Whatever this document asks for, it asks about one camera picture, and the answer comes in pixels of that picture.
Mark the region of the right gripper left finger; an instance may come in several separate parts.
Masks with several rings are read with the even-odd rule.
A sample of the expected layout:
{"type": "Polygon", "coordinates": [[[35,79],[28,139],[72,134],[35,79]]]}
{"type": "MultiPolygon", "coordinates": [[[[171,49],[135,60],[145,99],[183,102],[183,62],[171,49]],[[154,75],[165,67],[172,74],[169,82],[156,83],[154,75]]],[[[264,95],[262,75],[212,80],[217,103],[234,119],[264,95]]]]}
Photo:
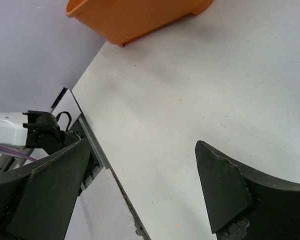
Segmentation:
{"type": "Polygon", "coordinates": [[[87,164],[84,140],[0,173],[0,240],[63,240],[87,164]]]}

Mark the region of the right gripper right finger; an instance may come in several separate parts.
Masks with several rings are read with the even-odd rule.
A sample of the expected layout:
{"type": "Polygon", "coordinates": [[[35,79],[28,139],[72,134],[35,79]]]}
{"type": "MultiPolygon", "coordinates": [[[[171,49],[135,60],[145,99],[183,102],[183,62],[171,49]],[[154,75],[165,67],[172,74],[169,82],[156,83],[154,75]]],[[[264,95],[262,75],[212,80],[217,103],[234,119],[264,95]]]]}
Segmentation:
{"type": "Polygon", "coordinates": [[[195,157],[219,240],[300,240],[300,183],[266,174],[200,140],[195,157]]]}

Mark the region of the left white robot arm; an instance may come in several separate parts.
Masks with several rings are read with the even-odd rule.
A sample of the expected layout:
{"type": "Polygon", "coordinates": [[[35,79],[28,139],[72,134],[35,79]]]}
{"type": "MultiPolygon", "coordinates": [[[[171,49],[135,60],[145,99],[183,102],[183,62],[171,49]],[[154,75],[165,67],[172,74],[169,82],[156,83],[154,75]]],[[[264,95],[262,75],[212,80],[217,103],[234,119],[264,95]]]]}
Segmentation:
{"type": "Polygon", "coordinates": [[[17,148],[43,149],[51,155],[81,139],[69,127],[61,130],[60,115],[50,112],[0,112],[0,153],[33,161],[17,148]]]}

